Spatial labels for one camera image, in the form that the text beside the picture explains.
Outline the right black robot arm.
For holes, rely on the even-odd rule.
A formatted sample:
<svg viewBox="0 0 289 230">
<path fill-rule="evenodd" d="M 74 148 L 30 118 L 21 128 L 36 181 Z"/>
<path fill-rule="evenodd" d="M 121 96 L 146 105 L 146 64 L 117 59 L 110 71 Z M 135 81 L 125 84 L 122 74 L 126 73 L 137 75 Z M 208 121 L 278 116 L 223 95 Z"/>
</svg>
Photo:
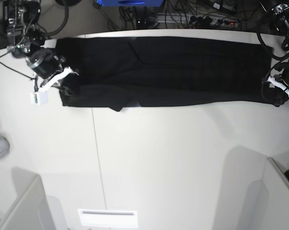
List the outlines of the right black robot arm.
<svg viewBox="0 0 289 230">
<path fill-rule="evenodd" d="M 41 15 L 39 0 L 6 0 L 4 16 L 8 40 L 7 54 L 14 58 L 24 58 L 34 75 L 29 79 L 34 82 L 34 92 L 46 92 L 57 88 L 64 95 L 74 95 L 75 91 L 65 84 L 65 78 L 77 72 L 65 64 L 66 59 L 53 48 L 45 48 L 47 38 L 57 35 L 69 19 L 69 4 L 61 1 L 64 7 L 64 19 L 52 32 L 40 30 L 38 20 Z"/>
</svg>

